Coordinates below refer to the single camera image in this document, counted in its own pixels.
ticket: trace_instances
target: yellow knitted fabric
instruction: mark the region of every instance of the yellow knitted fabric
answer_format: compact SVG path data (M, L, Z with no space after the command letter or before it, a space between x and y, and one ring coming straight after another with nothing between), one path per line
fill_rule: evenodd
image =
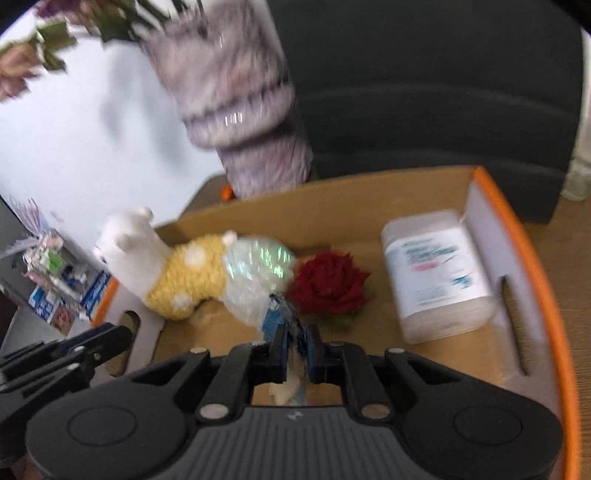
M194 247L201 247L205 253L198 268L187 265L186 261L187 252ZM226 246L219 235L206 235L175 247L145 304L166 319L184 320L201 301L220 298L226 287L222 264L225 252Z

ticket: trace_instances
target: chair backrest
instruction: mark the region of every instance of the chair backrest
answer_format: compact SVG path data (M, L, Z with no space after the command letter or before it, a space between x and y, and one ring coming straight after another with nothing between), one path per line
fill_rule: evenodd
M559 7L549 0L269 0L269 7L322 177L486 164L522 218L550 218L583 85L581 31Z

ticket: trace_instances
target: white jar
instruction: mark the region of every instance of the white jar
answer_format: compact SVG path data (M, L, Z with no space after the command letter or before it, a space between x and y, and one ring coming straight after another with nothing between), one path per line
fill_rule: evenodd
M382 244L408 343L470 332L494 315L495 297L455 211L392 220Z

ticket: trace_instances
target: plastic wrap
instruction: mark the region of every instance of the plastic wrap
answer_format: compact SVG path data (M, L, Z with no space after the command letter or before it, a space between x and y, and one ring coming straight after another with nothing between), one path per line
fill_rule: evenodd
M266 133L293 107L287 67L246 2L169 22L144 48L198 147L227 147Z
M270 134L217 153L234 194L242 199L304 183L313 157L303 130L292 119Z
M228 280L222 297L230 313L246 325L260 327L271 293L285 291L296 258L268 238L239 238L223 259Z

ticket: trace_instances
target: bubble wrap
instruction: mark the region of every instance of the bubble wrap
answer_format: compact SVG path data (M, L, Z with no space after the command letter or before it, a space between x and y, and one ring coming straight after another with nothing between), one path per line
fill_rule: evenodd
M239 238L222 258L228 280L222 296L226 308L241 322L260 327L271 293L287 289L296 258L268 238Z

